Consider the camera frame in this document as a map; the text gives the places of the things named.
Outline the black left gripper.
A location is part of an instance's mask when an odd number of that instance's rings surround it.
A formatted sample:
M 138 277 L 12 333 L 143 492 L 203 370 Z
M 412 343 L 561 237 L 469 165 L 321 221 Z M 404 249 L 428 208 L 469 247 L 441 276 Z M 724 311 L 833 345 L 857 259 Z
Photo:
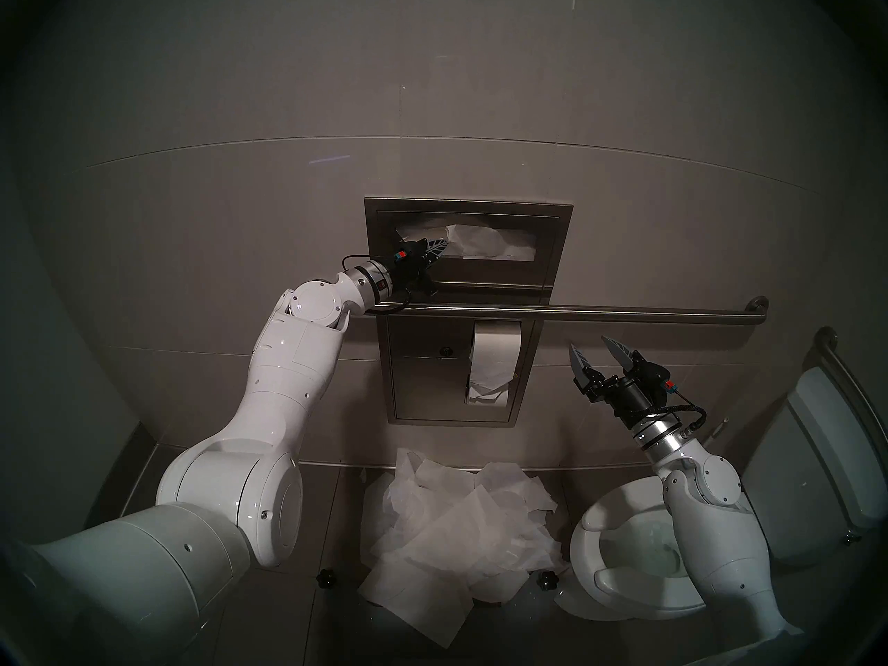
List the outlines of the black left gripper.
M 446 238 L 401 239 L 388 265 L 392 291 L 436 292 L 436 284 L 428 270 L 443 256 L 449 244 Z

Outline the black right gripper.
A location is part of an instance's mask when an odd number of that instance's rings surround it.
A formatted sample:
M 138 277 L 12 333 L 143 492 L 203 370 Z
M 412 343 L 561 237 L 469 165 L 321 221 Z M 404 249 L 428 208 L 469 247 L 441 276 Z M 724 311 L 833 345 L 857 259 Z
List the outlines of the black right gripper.
M 666 409 L 667 368 L 647 360 L 637 360 L 637 350 L 610 336 L 602 342 L 622 367 L 624 376 L 606 377 L 593 368 L 575 344 L 569 344 L 569 361 L 574 382 L 590 403 L 606 403 L 614 416 L 631 431 L 675 431 L 678 419 Z

